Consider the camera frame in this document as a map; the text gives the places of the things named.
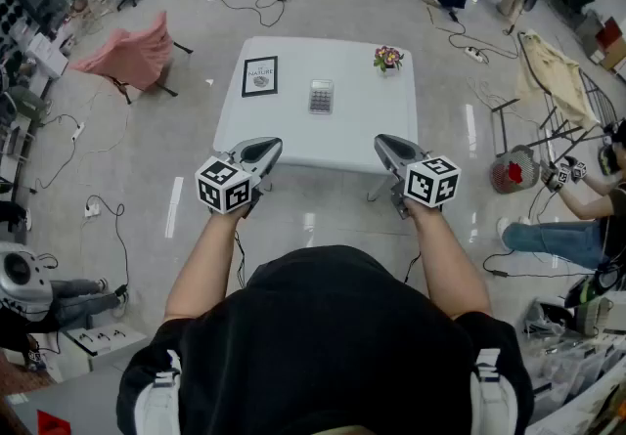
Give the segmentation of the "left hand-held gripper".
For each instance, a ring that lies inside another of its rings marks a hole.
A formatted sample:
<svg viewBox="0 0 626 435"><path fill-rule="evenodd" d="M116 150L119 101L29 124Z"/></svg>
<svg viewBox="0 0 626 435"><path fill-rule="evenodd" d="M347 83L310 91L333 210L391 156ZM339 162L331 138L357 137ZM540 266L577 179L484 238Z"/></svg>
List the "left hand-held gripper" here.
<svg viewBox="0 0 626 435"><path fill-rule="evenodd" d="M283 150L278 137L248 139L228 152L210 157L195 173L197 197L212 213L251 210L262 192L262 179Z"/></svg>

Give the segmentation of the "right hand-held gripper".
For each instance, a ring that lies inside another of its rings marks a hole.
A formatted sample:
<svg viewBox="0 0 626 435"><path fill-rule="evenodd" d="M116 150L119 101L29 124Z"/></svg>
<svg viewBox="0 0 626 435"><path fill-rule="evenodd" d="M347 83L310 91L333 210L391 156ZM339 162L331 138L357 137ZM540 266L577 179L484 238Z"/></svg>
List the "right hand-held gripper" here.
<svg viewBox="0 0 626 435"><path fill-rule="evenodd" d="M448 157L427 156L414 161L414 154L423 154L423 149L390 134L378 134L374 149L385 168L397 168L392 171L397 183L391 187L391 201L402 219L409 216L405 198L428 208L441 209L456 196L461 168Z"/></svg>

